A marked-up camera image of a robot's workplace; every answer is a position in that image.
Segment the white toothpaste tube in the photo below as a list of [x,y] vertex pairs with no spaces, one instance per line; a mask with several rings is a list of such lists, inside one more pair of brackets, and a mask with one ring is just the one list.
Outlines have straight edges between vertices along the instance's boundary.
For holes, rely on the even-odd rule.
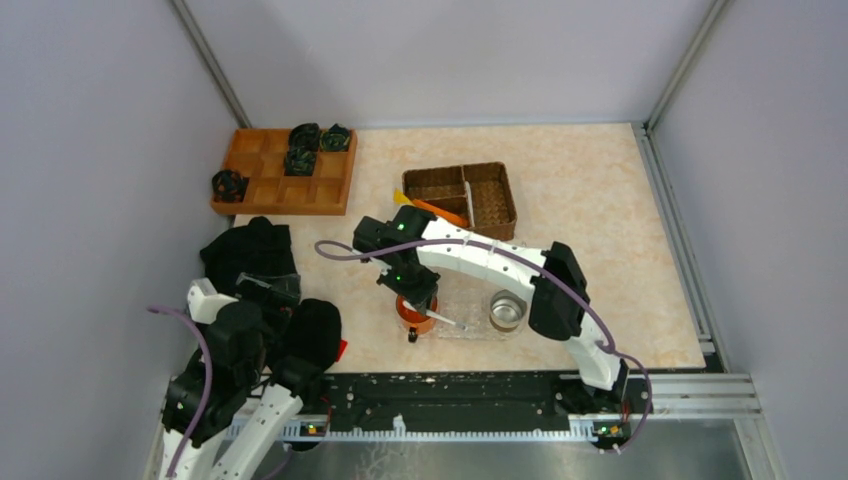
[[[416,309],[416,307],[414,307],[414,306],[413,306],[413,305],[412,305],[409,301],[407,301],[407,300],[403,300],[403,301],[402,301],[402,304],[403,304],[403,306],[404,306],[404,307],[406,307],[406,308],[408,308],[408,309],[418,311],[418,310]],[[446,323],[446,324],[449,324],[449,325],[451,325],[451,326],[453,326],[453,327],[455,327],[455,328],[458,328],[459,330],[462,330],[462,331],[467,331],[467,330],[468,330],[468,325],[467,325],[467,324],[465,324],[465,323],[458,322],[458,321],[455,321],[455,320],[451,320],[451,319],[449,319],[449,318],[447,318],[447,317],[445,317],[445,316],[443,316],[443,315],[441,315],[441,314],[439,314],[439,313],[437,313],[437,312],[435,312],[435,311],[433,311],[433,310],[430,310],[430,309],[426,309],[426,310],[422,310],[422,311],[424,312],[424,314],[425,314],[426,316],[431,317],[431,318],[434,318],[434,319],[436,319],[436,320],[438,320],[438,321],[441,321],[441,322],[444,322],[444,323]]]

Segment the orange translucent plastic mug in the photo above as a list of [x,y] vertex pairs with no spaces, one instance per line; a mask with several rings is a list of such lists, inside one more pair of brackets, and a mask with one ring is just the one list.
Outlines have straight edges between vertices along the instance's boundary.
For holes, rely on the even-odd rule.
[[404,301],[403,296],[397,295],[395,308],[407,333],[407,341],[414,344],[421,336],[433,330],[437,320],[430,315],[421,314],[417,310],[407,307]]

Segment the clear textured plastic tray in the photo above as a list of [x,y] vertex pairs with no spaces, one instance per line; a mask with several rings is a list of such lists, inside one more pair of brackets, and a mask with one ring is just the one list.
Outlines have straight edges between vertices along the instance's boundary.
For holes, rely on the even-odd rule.
[[468,341],[507,341],[516,337],[526,325],[527,313],[521,325],[512,332],[500,332],[489,322],[489,303],[492,296],[501,290],[473,289],[459,297],[444,296],[439,300],[438,313],[468,325],[467,331],[459,330],[449,324],[437,321],[436,337],[450,340]]

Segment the metal cup orange base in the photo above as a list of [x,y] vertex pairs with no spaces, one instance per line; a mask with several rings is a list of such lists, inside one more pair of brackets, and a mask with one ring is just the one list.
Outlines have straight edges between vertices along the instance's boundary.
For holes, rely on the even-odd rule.
[[500,332],[512,332],[522,323],[527,303],[508,290],[495,293],[489,303],[489,322]]

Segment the brown wicker divided basket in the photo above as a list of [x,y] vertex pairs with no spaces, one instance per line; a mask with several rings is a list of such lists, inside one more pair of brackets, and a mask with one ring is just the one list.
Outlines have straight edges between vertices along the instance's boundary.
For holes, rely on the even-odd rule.
[[473,195],[475,226],[470,230],[497,240],[515,236],[517,211],[506,166],[501,162],[463,164],[407,170],[402,174],[402,191],[461,215],[469,221],[464,181]]

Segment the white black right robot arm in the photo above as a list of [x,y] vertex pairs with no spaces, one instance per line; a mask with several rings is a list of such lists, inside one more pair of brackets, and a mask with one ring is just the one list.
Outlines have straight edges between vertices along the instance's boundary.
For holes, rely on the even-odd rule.
[[441,269],[516,295],[529,306],[530,329],[564,344],[585,385],[605,392],[624,389],[628,367],[616,353],[609,328],[590,306],[587,281],[569,246],[520,247],[403,206],[390,221],[362,218],[352,248],[363,261],[380,261],[378,284],[418,312],[437,296]]

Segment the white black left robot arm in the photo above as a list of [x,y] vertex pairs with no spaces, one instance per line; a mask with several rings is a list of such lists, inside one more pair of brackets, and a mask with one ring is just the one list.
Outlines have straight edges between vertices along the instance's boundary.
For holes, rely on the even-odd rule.
[[197,341],[168,384],[161,413],[162,479],[249,479],[297,415],[309,435],[329,430],[325,372],[343,349],[341,315],[304,299],[300,277],[240,274],[236,292],[192,281],[183,310],[149,312],[184,322]]

